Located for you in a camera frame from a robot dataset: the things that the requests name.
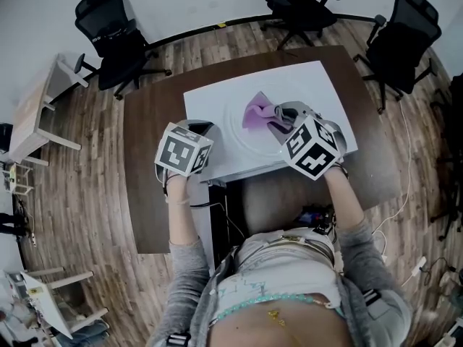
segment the white board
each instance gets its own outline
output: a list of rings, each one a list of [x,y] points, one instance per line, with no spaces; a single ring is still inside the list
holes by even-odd
[[[302,101],[324,119],[336,122],[346,138],[347,152],[357,150],[341,101],[319,61],[268,69],[200,87],[184,94],[188,119],[213,122],[218,128],[207,136],[214,140],[202,181],[228,176],[253,176],[269,166],[285,166],[280,144],[267,130],[241,127],[246,105],[262,91],[274,104]]]

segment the black baseboard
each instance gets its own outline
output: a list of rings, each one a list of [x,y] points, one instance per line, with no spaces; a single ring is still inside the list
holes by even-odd
[[[154,43],[151,43],[150,45],[148,45],[148,50],[157,48],[162,45],[166,45],[168,43],[172,43],[177,40],[181,40],[183,38],[198,35],[200,33],[220,30],[221,28],[225,28],[227,26],[241,25],[243,23],[256,22],[259,20],[270,20],[270,19],[272,19],[272,14],[255,15],[254,17],[239,18],[238,20],[228,20],[218,25],[210,25],[210,26],[206,26],[202,28],[197,28],[196,30],[179,33],[178,35],[174,35],[168,38],[163,38],[162,40],[155,41]]]
[[[335,14],[336,17],[340,20],[359,20],[363,22],[375,22],[375,19],[372,17],[362,17],[359,15],[350,15],[350,14]],[[172,43],[177,40],[181,40],[183,38],[187,38],[190,36],[198,35],[200,33],[204,32],[209,32],[209,31],[214,31],[214,30],[220,30],[221,28],[225,28],[228,26],[233,26],[233,25],[241,25],[243,23],[249,23],[249,22],[258,22],[261,20],[271,20],[274,19],[272,14],[264,14],[264,15],[255,15],[253,17],[246,17],[246,18],[239,18],[237,20],[229,20],[224,23],[218,24],[218,25],[210,25],[202,28],[197,28],[196,30],[191,30],[187,31],[184,33],[179,33],[178,35],[173,35],[168,38],[163,38],[162,40],[155,41],[154,43],[151,43],[147,46],[146,50],[153,50],[154,48],[158,48],[159,46],[166,45],[168,43]],[[97,73],[90,73],[88,76],[84,77],[84,80],[89,82],[90,79],[94,76],[96,76]],[[68,87],[63,93],[58,95],[56,98],[54,98],[51,101],[51,104],[55,103],[58,101],[58,99],[70,94],[77,86],[79,83],[73,84],[73,86]]]
[[[363,17],[361,15],[335,14],[338,20],[360,20],[362,22],[375,22],[375,18]]]

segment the black office chair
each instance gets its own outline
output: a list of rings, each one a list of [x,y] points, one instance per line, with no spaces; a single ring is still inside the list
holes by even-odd
[[[288,30],[286,37],[280,42],[277,50],[283,46],[294,35],[300,36],[304,42],[313,46],[313,42],[307,37],[305,31],[316,31],[321,38],[323,28],[336,23],[336,16],[325,7],[328,0],[266,0],[268,7],[272,10],[274,19],[279,22],[265,23],[260,26],[265,31],[267,27],[277,27]]]
[[[375,27],[367,40],[367,57],[358,54],[354,61],[360,59],[373,72],[364,76],[364,81],[379,82],[382,103],[379,114],[386,109],[385,85],[397,93],[399,101],[404,96],[402,91],[411,94],[418,81],[430,73],[437,76],[431,59],[429,67],[416,78],[415,69],[425,51],[441,36],[438,18],[437,10],[426,0],[396,0],[391,19],[375,38],[379,27],[386,23],[382,15],[375,17]]]
[[[444,128],[442,137],[447,141],[449,155],[438,158],[437,163],[445,163],[449,166],[449,180],[442,184],[446,195],[446,209],[430,218],[433,223],[438,218],[448,216],[444,235],[439,236],[443,241],[448,235],[453,222],[460,221],[458,231],[461,231],[463,213],[463,74],[455,76],[450,85],[451,99],[447,99],[441,89],[436,90],[440,94],[442,102],[433,101],[431,108],[440,108],[443,116]]]
[[[133,81],[140,87],[140,76],[152,73],[172,74],[170,69],[143,69],[150,57],[146,53],[148,43],[137,29],[135,20],[128,20],[122,0],[82,0],[75,8],[76,27],[92,42],[98,55],[103,58],[98,70],[98,87],[106,90],[121,84],[114,97],[122,99],[120,92]],[[75,73],[82,68],[97,72],[85,62],[85,54],[77,60]]]

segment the table leg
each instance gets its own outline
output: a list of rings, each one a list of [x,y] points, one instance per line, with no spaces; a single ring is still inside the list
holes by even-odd
[[[79,329],[82,329],[83,327],[86,327],[87,325],[90,325],[92,322],[95,320],[99,319],[102,317],[104,314],[108,313],[108,309],[100,309],[95,314],[91,314],[89,317],[87,317],[85,320],[82,320],[81,322],[78,322],[71,326],[69,330],[71,330],[71,333],[77,332]]]
[[[43,106],[44,106],[45,108],[48,108],[50,111],[53,111],[53,112],[56,110],[55,106],[53,106],[53,105],[51,105],[51,104],[48,104],[48,103],[45,102],[45,101],[43,102]]]
[[[27,167],[27,166],[24,166],[24,165],[20,165],[19,163],[16,163],[16,166],[22,168],[23,170],[25,170],[25,172],[24,172],[24,174],[23,174],[23,176],[24,176],[25,178],[27,178],[27,174],[29,173],[29,171],[32,171],[32,168],[31,168],[31,167]]]
[[[41,165],[41,166],[46,166],[46,167],[49,166],[48,161],[43,160],[43,159],[38,159],[38,158],[34,158],[34,157],[26,157],[26,158],[24,158],[24,160],[26,160],[27,162],[35,163],[37,165]]]
[[[70,69],[65,63],[60,60],[58,60],[56,63],[58,64],[60,70],[69,76],[71,81],[79,82],[83,87],[88,87],[88,82],[81,78],[81,76],[78,74],[75,74],[74,71]]]
[[[37,129],[37,133],[40,135],[46,137],[47,139],[51,140],[52,142],[56,142],[58,144],[64,145],[65,147],[70,147],[71,149],[75,150],[80,150],[82,146],[80,144],[77,144],[75,142],[72,142],[68,139],[64,139],[62,137],[56,136],[55,134],[52,134],[48,131],[42,130],[42,129]]]
[[[81,281],[87,278],[91,278],[93,276],[93,271],[87,271],[86,273],[71,276],[70,278],[65,278],[62,280],[57,280],[52,283],[48,283],[48,287],[51,289],[61,288],[62,286],[67,286],[69,284],[75,283],[77,281]]]
[[[50,275],[50,274],[56,274],[60,273],[61,271],[64,271],[64,267],[54,267],[52,269],[45,269],[45,270],[37,270],[37,271],[30,271],[27,273],[30,276],[42,276],[42,275]]]

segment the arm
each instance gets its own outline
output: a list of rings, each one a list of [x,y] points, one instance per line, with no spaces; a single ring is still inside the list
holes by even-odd
[[[330,168],[325,178],[336,211],[344,276],[363,293],[374,344],[400,346],[412,323],[410,308],[375,248],[371,227],[346,176],[340,168]]]
[[[187,179],[182,176],[171,178],[167,192],[174,280],[161,323],[147,346],[166,340],[173,333],[184,333],[190,329],[197,303],[209,281],[203,245],[196,233],[190,203],[185,202],[188,199]]]
[[[345,277],[361,292],[370,289],[398,291],[396,282],[375,248],[371,227],[364,221],[363,210],[349,181],[340,168],[330,168],[325,178],[336,212]]]

